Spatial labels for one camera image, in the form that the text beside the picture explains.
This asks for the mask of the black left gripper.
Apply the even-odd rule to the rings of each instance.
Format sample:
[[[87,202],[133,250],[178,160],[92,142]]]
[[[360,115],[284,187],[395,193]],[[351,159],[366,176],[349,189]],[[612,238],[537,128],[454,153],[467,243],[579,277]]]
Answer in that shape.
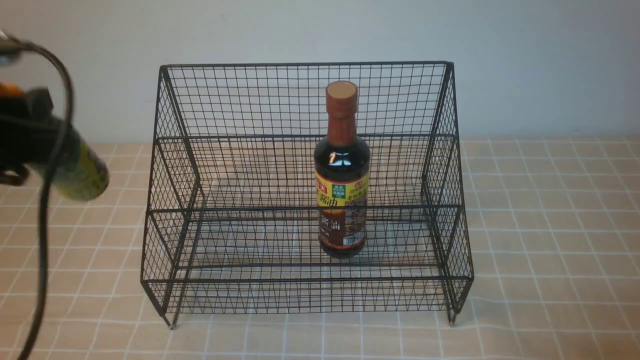
[[[50,91],[2,88],[0,105],[1,184],[23,186],[30,176],[29,166],[44,177],[60,131],[66,126],[52,184],[74,187],[76,131],[68,121],[53,114]]]

